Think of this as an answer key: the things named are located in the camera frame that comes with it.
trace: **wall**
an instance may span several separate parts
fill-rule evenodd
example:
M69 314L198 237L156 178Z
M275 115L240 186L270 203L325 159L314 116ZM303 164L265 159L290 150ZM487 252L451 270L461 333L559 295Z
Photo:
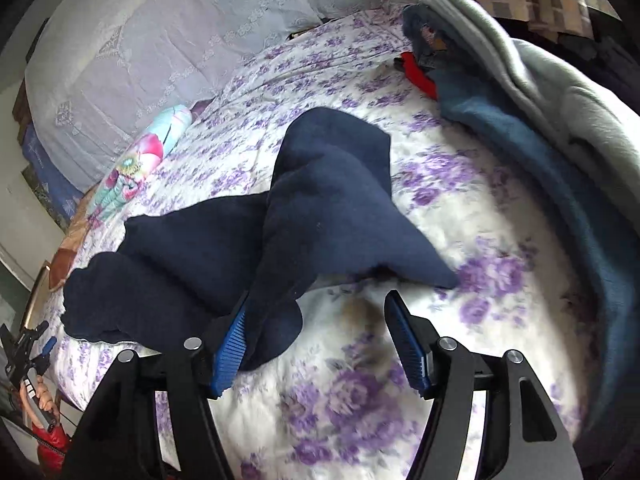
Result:
M44 260L51 260L63 233L20 172L27 166L12 117L24 76L24 59L40 25L62 0L35 0L0 54L0 262L31 287Z

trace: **human hand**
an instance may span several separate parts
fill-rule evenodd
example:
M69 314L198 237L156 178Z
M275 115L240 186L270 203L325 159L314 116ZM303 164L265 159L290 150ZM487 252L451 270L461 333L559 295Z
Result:
M53 402L53 396L51 395L47 385L44 383L44 379L42 376L38 376L38 384L34 387L36 389L36 397L38 398L38 404L41 410L46 412L52 412L53 416L56 417L56 425L60 424L60 411L56 406L56 403ZM27 415L31 421L36 425L37 428L43 430L42 424L38 420L38 417L31 409L31 405L29 403L29 396L27 395L27 387L24 385L24 382L20 384L20 398L22 399L22 405L24 406Z

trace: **red fabric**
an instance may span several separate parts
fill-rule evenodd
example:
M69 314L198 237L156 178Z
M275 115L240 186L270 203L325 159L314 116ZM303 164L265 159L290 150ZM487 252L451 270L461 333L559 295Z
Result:
M435 83L424 75L422 69L415 62L413 52L403 52L400 54L402 58L402 66L404 67L404 75L406 78L416 85L420 90L427 94L431 99L438 100Z
M47 431L41 430L32 424L31 430L42 440L46 440L52 446L57 447L65 453L69 450L71 440L66 435L65 430L62 429L62 426L57 425L51 433L47 433ZM48 447L38 444L38 461L45 475L49 477L60 473L65 458Z

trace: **turquoise floral fabric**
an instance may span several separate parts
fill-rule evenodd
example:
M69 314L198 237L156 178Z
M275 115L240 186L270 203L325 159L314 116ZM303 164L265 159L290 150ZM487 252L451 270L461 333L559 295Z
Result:
M393 69L393 58L408 49L401 6L388 6L329 22L247 60L117 221L92 230L78 253L75 265L84 267L95 253L115 250L130 216L267 190L286 127L309 108L347 111L391 136L394 202L456 270L460 286L333 280L306 293L295 343L238 375L211 402L236 478L405 478L431 403L408 386L386 329L382 306L391 288L413 314L472 351L523 351L571 436L580 428L596 358L590 300L513 171L473 132L443 120L437 102ZM120 350L149 351L134 342L73 340L60 324L63 309L59 292L46 306L49 333L60 341L52 371L84 408ZM179 466L164 393L157 411L162 453ZM460 478L474 478L483 419L484 395L476 393Z

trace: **metal screw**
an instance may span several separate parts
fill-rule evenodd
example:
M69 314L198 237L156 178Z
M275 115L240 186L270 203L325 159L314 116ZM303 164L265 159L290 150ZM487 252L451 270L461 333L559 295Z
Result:
M524 355L519 350L509 350L507 352L507 359L512 363L520 364L524 361Z
M184 347L187 350L197 350L202 346L202 339L199 337L190 337L184 341Z
M455 350L458 348L458 342L452 337L441 337L438 341L440 348L443 350Z
M128 363L133 359L133 356L133 350L123 350L118 354L118 361L120 361L121 363Z

